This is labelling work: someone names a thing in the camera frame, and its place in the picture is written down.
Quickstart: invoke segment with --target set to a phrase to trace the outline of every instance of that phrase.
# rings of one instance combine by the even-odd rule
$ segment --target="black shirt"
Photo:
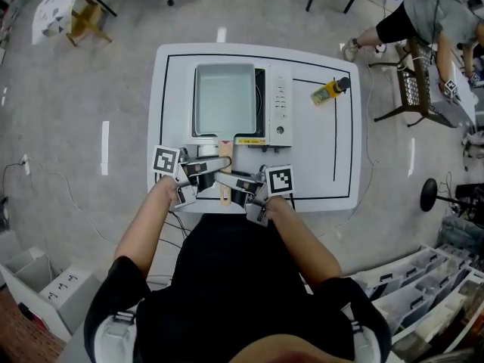
[[[352,325],[341,312],[377,335],[386,361],[388,326],[350,278],[325,281],[307,294],[275,227],[245,216],[205,215],[183,243],[172,284],[150,292],[138,267],[118,258],[85,321],[85,347],[94,360],[94,335],[109,315],[136,303],[137,345],[152,361],[227,362],[245,346],[273,334],[291,334],[330,355],[353,360]]]

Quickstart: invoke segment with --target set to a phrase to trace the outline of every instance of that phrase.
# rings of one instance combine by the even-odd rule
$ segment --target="concrete floor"
[[[114,247],[146,194],[146,138],[151,75],[156,49],[176,42],[213,42],[219,26],[228,28],[227,42],[294,48],[340,57],[340,43],[373,26],[383,9],[367,0],[105,0],[118,17],[108,17],[104,31],[114,42],[89,36],[78,48],[65,36],[31,45],[33,13],[41,0],[23,9],[0,69],[0,89],[8,87],[0,107],[0,168],[17,162],[24,153],[34,160],[31,178],[20,168],[9,169],[6,194],[10,197],[11,225],[25,247],[47,246],[52,265],[72,263],[102,275]],[[387,7],[394,9],[395,2]],[[385,58],[395,60],[389,47]],[[361,53],[363,114],[372,86]],[[396,77],[374,70],[375,87],[369,101],[370,119],[399,104]],[[109,175],[102,176],[101,123],[110,121]],[[368,150],[374,168],[361,206],[352,211],[303,214],[303,219],[346,272],[386,262],[413,250],[420,242],[434,244],[447,205],[437,203],[422,213],[420,188],[428,177],[443,181],[451,171],[453,185],[482,181],[482,164],[462,166],[459,129],[430,121],[408,129],[409,116],[397,116],[368,128]],[[363,120],[360,198],[371,178],[365,152],[367,128]],[[414,168],[411,147],[414,144]],[[106,238],[70,200],[68,177],[76,203]],[[180,214],[193,228],[199,216]],[[172,217],[169,221],[176,223]],[[169,226],[162,237],[182,242]],[[177,249],[161,244],[152,275],[172,274]]]

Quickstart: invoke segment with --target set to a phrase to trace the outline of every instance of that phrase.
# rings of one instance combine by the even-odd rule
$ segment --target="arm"
[[[176,186],[173,178],[163,176],[151,188],[114,252],[114,259],[121,256],[130,258],[145,278],[157,250],[169,205],[176,198]]]
[[[444,92],[444,85],[451,78],[451,51],[451,43],[445,37],[444,32],[441,31],[439,35],[439,48],[437,50],[437,70],[440,75],[439,86],[442,92]]]
[[[341,267],[333,254],[307,228],[286,200],[273,197],[267,203],[282,241],[311,289],[317,289],[329,278],[341,277]]]
[[[466,73],[466,77],[470,78],[473,74],[473,49],[467,47],[466,45],[462,46],[462,57],[464,59],[464,69]]]

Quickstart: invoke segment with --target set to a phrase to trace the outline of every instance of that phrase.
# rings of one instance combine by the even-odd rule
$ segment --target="spray bottle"
[[[321,105],[323,102],[330,98],[335,98],[342,92],[345,92],[351,87],[351,81],[347,77],[343,77],[339,81],[331,81],[326,86],[316,90],[311,94],[311,99],[316,106]]]

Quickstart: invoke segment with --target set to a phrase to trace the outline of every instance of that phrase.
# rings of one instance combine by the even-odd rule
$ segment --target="wooden handle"
[[[234,153],[233,141],[219,141],[219,156],[230,157],[232,160],[232,154]],[[227,168],[221,169],[222,172],[232,172],[232,164]],[[230,206],[232,203],[231,189],[226,185],[220,185],[220,204],[223,206]]]

